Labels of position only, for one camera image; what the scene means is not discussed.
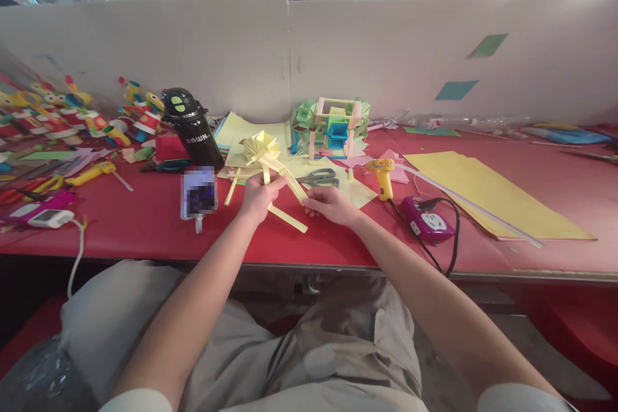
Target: smartphone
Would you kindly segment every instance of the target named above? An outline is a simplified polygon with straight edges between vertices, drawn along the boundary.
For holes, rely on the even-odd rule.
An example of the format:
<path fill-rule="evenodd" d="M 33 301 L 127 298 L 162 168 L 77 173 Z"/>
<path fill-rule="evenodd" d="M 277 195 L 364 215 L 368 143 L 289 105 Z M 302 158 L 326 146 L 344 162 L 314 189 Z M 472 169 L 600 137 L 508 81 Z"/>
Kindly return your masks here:
<path fill-rule="evenodd" d="M 182 174 L 180 217 L 188 220 L 217 209 L 216 176 L 212 166 L 192 166 Z"/>

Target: power cord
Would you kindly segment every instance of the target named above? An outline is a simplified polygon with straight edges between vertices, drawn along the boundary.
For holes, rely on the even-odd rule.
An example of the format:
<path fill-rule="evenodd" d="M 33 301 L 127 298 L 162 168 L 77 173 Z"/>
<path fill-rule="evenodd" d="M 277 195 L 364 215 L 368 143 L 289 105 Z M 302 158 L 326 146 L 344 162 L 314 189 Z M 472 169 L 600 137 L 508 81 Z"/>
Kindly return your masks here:
<path fill-rule="evenodd" d="M 75 273 L 77 272 L 77 266 L 79 265 L 79 261 L 82 259 L 82 256 L 84 255 L 84 240 L 85 240 L 85 233 L 86 233 L 86 222 L 84 221 L 84 224 L 80 224 L 78 221 L 76 221 L 75 219 L 71 219 L 71 222 L 73 222 L 74 224 L 76 224 L 76 226 L 79 228 L 79 253 L 77 254 L 77 258 L 75 259 L 75 264 L 73 264 L 73 268 L 71 269 L 71 276 L 69 277 L 69 284 L 66 287 L 66 295 L 69 299 L 71 299 L 73 297 L 73 280 L 75 279 Z"/>
<path fill-rule="evenodd" d="M 410 233 L 412 233 L 412 235 L 417 239 L 418 244 L 425 250 L 427 255 L 431 258 L 433 263 L 436 265 L 436 268 L 438 269 L 438 271 L 441 274 L 443 274 L 446 278 L 449 278 L 451 275 L 451 272 L 453 271 L 453 268 L 455 267 L 455 262 L 457 261 L 457 250 L 459 248 L 459 230 L 461 227 L 461 215 L 459 213 L 459 209 L 457 205 L 454 203 L 454 201 L 450 200 L 449 198 L 433 198 L 432 200 L 427 200 L 427 201 L 423 201 L 422 203 L 419 203 L 418 207 L 420 207 L 423 211 L 430 211 L 434 209 L 436 207 L 436 204 L 440 203 L 441 201 L 446 201 L 447 203 L 450 203 L 451 206 L 453 206 L 453 209 L 455 210 L 455 216 L 456 216 L 455 238 L 453 241 L 453 255 L 451 256 L 451 263 L 449 264 L 449 268 L 446 270 L 446 272 L 442 270 L 442 267 L 440 267 L 440 264 L 438 264 L 438 261 L 436 260 L 435 257 L 433 257 L 433 254 L 431 253 L 431 251 L 429 251 L 425 243 L 423 243 L 420 237 L 414 233 L 414 230 L 412 230 L 412 226 L 408 223 L 406 218 L 403 217 L 403 214 L 401 214 L 401 212 L 399 211 L 399 209 L 397 208 L 393 200 L 391 200 L 390 198 L 388 200 L 388 202 L 391 204 L 391 206 L 393 207 L 393 209 L 395 210 L 399 218 L 403 221 L 403 223 L 406 224 L 406 227 L 408 228 Z"/>

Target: hand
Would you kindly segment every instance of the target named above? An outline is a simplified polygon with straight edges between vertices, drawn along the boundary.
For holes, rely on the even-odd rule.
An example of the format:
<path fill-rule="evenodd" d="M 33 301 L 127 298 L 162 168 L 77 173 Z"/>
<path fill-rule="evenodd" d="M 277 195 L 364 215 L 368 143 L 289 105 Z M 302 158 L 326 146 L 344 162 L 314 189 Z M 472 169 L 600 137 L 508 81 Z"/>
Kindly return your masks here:
<path fill-rule="evenodd" d="M 263 173 L 256 174 L 247 180 L 245 199 L 239 214 L 246 214 L 255 218 L 258 223 L 262 223 L 266 219 L 268 205 L 277 199 L 279 190 L 288 183 L 286 176 L 282 177 L 275 174 L 275 171 L 271 171 L 270 185 L 264 185 Z"/>
<path fill-rule="evenodd" d="M 349 227 L 362 214 L 336 187 L 313 187 L 303 200 L 305 212 L 322 214 L 331 222 Z"/>

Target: plastic bag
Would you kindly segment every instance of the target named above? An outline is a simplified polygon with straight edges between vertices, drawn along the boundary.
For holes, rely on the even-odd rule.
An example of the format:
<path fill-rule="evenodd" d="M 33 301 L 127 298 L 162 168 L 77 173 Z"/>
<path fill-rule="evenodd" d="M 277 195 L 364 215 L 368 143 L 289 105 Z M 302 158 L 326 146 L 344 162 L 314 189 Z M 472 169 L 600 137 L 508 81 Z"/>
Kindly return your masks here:
<path fill-rule="evenodd" d="M 0 412 L 95 412 L 92 392 L 59 348 L 60 335 L 36 344 L 0 380 Z"/>

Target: green scissors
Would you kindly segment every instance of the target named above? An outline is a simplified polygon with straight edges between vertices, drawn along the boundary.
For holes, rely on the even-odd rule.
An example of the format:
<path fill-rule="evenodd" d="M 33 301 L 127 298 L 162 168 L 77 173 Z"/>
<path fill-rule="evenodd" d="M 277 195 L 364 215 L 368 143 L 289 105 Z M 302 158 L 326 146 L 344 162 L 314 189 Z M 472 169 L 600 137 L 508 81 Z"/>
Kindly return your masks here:
<path fill-rule="evenodd" d="M 333 184 L 334 187 L 339 188 L 339 179 L 336 176 L 335 171 L 327 167 L 325 169 L 317 169 L 307 177 L 300 177 L 296 181 L 298 183 L 308 183 L 312 187 Z"/>

